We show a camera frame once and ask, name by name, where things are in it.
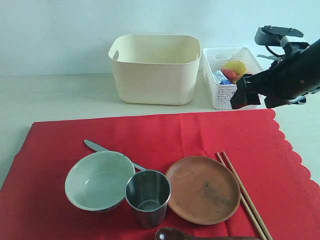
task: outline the knife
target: knife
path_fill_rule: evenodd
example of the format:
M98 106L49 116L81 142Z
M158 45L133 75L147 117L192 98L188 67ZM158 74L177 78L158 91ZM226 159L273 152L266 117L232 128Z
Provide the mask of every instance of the knife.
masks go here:
M96 152L110 151L110 150L104 148L103 146L100 146L99 144L96 144L95 142L90 141L90 140L88 140L88 139L85 139L85 140L84 140L84 144L85 144L88 148L90 148L90 149L92 149L92 150L94 150L94 151L96 151ZM140 166L139 164L136 164L136 163L133 162L133 161L131 161L131 162L133 163L133 166L134 166L136 169L139 169L140 171L147 170L147 169L144 168L143 166Z

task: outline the table surface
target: table surface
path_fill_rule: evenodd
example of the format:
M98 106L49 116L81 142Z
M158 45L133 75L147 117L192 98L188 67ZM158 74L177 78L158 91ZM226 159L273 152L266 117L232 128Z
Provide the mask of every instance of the table surface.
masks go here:
M274 108L280 130L318 184L319 104L315 94L305 105ZM112 74L0 77L0 187L34 122L213 111L201 72L193 100L181 106L125 103Z

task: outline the white bowl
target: white bowl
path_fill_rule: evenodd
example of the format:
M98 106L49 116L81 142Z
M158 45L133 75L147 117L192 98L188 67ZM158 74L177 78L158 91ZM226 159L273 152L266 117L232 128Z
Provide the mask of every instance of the white bowl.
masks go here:
M99 151L79 160L69 171L64 190L76 207L108 212L125 199L128 180L136 173L133 163L116 151Z

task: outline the metal cup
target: metal cup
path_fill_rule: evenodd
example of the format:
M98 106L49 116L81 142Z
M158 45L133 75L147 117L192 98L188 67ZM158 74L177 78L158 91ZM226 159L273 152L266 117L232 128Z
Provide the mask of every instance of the metal cup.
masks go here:
M156 170L136 173L125 187L125 199L143 229L156 228L164 221L170 196L169 180Z

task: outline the wooden chopsticks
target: wooden chopsticks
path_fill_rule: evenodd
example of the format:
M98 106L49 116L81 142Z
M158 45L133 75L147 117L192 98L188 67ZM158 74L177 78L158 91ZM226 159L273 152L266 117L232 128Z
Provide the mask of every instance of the wooden chopsticks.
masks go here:
M220 154L217 152L216 155L218 156L220 162L226 167L226 164L224 163L223 159L221 158ZM264 221L262 220L262 218L260 217L254 203L252 202L249 194L247 193L247 190L244 186L244 184L242 183L240 177L238 176L236 170L234 169L234 167L232 166L226 152L223 152L223 155L225 157L225 160L227 161L231 172L234 174L236 180L239 183L240 189L242 191L242 193L240 194L241 197L241 201L247 211L247 213L249 214L256 230L258 231L260 237L262 240L273 240L273 238L271 237Z

